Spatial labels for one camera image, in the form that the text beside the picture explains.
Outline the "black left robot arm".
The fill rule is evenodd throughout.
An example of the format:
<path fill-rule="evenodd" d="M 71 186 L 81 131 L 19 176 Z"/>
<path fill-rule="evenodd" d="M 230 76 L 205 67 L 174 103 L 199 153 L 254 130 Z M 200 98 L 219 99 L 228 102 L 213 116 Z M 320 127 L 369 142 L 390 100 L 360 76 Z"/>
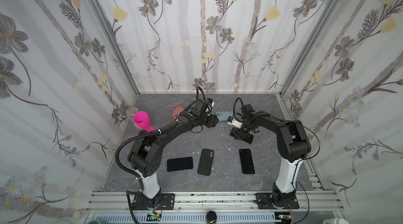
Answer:
<path fill-rule="evenodd" d="M 142 130 L 137 136 L 125 140 L 115 151 L 115 162 L 120 169 L 138 179 L 141 191 L 136 201 L 142 207 L 155 209 L 161 205 L 161 187 L 156 172 L 162 161 L 164 148 L 182 134 L 197 127 L 215 127 L 218 117 L 212 114 L 214 101 L 196 88 L 193 102 L 168 125 L 151 132 Z"/>

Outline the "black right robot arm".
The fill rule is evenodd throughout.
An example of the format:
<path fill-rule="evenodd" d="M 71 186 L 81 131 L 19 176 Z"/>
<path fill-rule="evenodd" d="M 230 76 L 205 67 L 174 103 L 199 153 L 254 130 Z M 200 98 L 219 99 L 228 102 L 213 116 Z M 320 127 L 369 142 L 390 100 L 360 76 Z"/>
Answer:
<path fill-rule="evenodd" d="M 279 175 L 272 192 L 257 193 L 256 201 L 260 209 L 299 209 L 296 177 L 312 149 L 302 122 L 282 120 L 267 112 L 255 111 L 250 104 L 245 105 L 241 98 L 237 98 L 233 115 L 229 116 L 227 123 L 233 127 L 230 136 L 248 144 L 253 142 L 251 132 L 258 133 L 259 127 L 275 133 L 281 156 Z"/>

